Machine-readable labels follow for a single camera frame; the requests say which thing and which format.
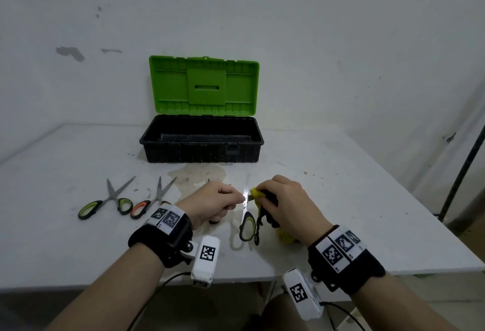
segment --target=black pole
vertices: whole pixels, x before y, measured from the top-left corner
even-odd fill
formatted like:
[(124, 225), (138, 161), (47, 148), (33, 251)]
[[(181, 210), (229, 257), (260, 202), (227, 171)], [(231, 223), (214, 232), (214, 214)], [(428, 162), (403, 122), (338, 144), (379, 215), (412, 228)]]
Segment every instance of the black pole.
[(443, 208), (441, 208), (441, 212), (438, 215), (438, 220), (440, 220), (441, 222), (443, 222), (446, 216), (446, 213), (450, 209), (450, 206), (453, 202), (453, 198), (458, 192), (458, 188), (460, 187), (460, 184), (463, 181), (463, 178), (467, 174), (467, 171), (470, 168), (471, 163), (475, 159), (475, 156), (477, 155), (477, 152), (480, 149), (480, 146), (482, 145), (483, 140), (485, 140), (485, 125), (483, 126), (482, 131), (478, 135), (477, 140), (475, 141), (475, 144), (471, 148), (467, 159), (465, 160), (463, 166), (461, 167), (461, 170), (458, 173), (458, 176), (456, 177), (452, 185), (452, 189), (450, 189), (450, 193), (448, 193), (448, 196), (446, 197), (446, 201), (445, 201), (445, 204), (443, 205)]

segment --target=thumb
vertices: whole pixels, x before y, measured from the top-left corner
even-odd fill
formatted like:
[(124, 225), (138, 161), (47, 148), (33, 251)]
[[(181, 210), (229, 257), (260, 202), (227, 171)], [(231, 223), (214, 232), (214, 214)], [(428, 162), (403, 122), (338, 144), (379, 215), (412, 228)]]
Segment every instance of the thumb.
[(266, 211), (268, 211), (271, 214), (271, 216), (273, 216), (274, 218), (279, 216), (278, 207), (272, 204), (269, 199), (267, 199), (266, 197), (260, 197), (260, 198), (255, 198), (255, 200), (261, 203), (261, 206), (263, 206), (266, 209)]
[(234, 193), (220, 193), (219, 202), (222, 207), (231, 206), (238, 203), (244, 202), (244, 196), (239, 192)]

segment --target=scissor handle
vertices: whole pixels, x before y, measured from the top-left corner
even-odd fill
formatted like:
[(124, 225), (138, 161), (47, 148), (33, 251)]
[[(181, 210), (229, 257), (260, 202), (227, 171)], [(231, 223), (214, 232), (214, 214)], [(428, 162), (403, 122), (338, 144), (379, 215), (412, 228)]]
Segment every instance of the scissor handle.
[(130, 217), (133, 220), (138, 220), (142, 215), (147, 211), (147, 207), (150, 205), (151, 200), (147, 199), (138, 203), (133, 209), (131, 210)]
[(96, 213), (103, 201), (93, 201), (85, 205), (78, 213), (79, 220), (86, 220)]
[(118, 199), (118, 212), (122, 215), (127, 215), (131, 212), (133, 209), (133, 202), (131, 202), (130, 199), (128, 198), (119, 198)]
[[(244, 228), (246, 226), (246, 222), (248, 222), (248, 221), (253, 226), (253, 230), (251, 231), (251, 236), (249, 236), (249, 238), (243, 238), (242, 233), (243, 233)], [(242, 223), (239, 226), (239, 239), (242, 240), (243, 242), (249, 242), (253, 238), (255, 232), (256, 232), (256, 222), (254, 221), (254, 216), (251, 214), (251, 212), (246, 211), (246, 213), (244, 214), (244, 218), (242, 220)]]

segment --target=wrist strap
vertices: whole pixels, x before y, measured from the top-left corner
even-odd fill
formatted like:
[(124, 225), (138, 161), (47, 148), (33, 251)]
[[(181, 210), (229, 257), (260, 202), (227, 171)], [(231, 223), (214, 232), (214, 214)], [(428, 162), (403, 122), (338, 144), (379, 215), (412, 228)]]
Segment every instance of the wrist strap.
[(130, 236), (128, 246), (145, 244), (166, 268), (171, 268), (184, 260), (180, 251), (191, 239), (191, 222), (185, 212), (177, 206), (164, 204)]
[(335, 225), (308, 248), (308, 263), (316, 279), (330, 291), (356, 293), (371, 277), (383, 277), (385, 269), (349, 229)]

